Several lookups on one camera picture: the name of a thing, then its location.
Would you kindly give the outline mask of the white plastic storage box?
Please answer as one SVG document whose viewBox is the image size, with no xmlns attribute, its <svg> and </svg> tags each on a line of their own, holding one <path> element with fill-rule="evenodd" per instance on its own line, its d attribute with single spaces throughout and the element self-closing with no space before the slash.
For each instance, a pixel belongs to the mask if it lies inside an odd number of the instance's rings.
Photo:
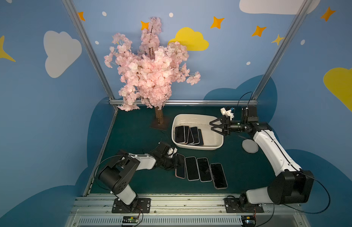
<svg viewBox="0 0 352 227">
<path fill-rule="evenodd" d="M 172 124 L 172 141 L 173 143 L 185 149 L 195 150 L 216 150 L 220 148 L 224 143 L 224 136 L 211 130 L 210 122 L 216 120 L 217 117 L 201 114 L 179 114 L 177 115 Z M 177 126 L 190 126 L 198 127 L 201 130 L 203 146 L 194 146 L 187 144 L 179 144 L 175 141 L 175 127 Z"/>
</svg>

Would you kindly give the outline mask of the phone white case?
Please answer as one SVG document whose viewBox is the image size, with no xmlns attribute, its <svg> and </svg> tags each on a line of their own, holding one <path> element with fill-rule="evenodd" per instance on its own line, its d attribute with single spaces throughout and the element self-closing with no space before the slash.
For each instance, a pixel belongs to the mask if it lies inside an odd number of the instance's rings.
<svg viewBox="0 0 352 227">
<path fill-rule="evenodd" d="M 188 181 L 197 181 L 200 179 L 196 157 L 185 158 L 185 167 Z"/>
</svg>

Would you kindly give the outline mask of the phone light pink case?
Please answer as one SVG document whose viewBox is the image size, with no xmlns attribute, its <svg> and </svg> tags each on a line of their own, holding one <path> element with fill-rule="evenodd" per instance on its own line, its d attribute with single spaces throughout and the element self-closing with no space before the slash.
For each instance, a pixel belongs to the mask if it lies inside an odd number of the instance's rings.
<svg viewBox="0 0 352 227">
<path fill-rule="evenodd" d="M 212 181 L 210 164 L 207 158 L 197 158 L 197 165 L 201 182 Z"/>
</svg>

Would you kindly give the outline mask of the phone beige case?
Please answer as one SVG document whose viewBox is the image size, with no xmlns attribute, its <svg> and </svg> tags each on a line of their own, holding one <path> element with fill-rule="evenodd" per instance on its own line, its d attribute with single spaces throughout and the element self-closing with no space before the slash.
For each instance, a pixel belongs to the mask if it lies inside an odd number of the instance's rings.
<svg viewBox="0 0 352 227">
<path fill-rule="evenodd" d="M 216 189 L 227 189 L 228 183 L 221 163 L 210 164 L 213 184 Z"/>
</svg>

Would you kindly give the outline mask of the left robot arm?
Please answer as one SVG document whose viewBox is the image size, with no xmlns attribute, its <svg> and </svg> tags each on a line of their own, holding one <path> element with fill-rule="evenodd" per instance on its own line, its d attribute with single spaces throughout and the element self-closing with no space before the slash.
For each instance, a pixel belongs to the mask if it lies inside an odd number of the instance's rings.
<svg viewBox="0 0 352 227">
<path fill-rule="evenodd" d="M 162 168 L 174 170 L 180 166 L 178 149 L 160 142 L 150 153 L 131 154 L 120 150 L 116 155 L 106 159 L 107 163 L 97 168 L 94 180 L 100 181 L 124 205 L 132 205 L 137 200 L 137 194 L 129 186 L 137 171 Z"/>
</svg>

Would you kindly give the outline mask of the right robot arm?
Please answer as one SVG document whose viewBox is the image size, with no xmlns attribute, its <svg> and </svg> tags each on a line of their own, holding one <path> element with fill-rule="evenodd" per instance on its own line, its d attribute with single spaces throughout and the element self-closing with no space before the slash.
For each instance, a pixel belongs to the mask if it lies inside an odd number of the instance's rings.
<svg viewBox="0 0 352 227">
<path fill-rule="evenodd" d="M 283 205 L 308 202 L 314 175 L 311 171 L 304 171 L 283 149 L 268 123 L 259 120 L 256 107 L 242 108 L 240 121 L 233 119 L 232 108 L 220 111 L 222 117 L 210 122 L 211 130 L 223 136 L 232 131 L 248 133 L 267 157 L 276 176 L 269 186 L 243 193 L 240 203 Z"/>
</svg>

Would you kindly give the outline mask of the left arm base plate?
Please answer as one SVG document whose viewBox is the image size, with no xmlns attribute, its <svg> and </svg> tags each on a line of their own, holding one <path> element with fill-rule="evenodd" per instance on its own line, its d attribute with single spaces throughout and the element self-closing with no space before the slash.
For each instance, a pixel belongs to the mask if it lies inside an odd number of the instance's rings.
<svg viewBox="0 0 352 227">
<path fill-rule="evenodd" d="M 115 199 L 112 207 L 112 213 L 149 213 L 151 206 L 150 198 L 136 198 L 129 205 L 120 199 Z"/>
</svg>

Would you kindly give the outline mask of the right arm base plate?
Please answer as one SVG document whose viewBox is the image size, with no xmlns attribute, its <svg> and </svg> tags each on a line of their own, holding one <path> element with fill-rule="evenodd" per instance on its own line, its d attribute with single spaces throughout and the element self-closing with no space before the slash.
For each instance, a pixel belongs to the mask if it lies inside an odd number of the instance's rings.
<svg viewBox="0 0 352 227">
<path fill-rule="evenodd" d="M 250 204 L 232 196 L 224 198 L 224 205 L 227 213 L 264 213 L 261 204 Z"/>
</svg>

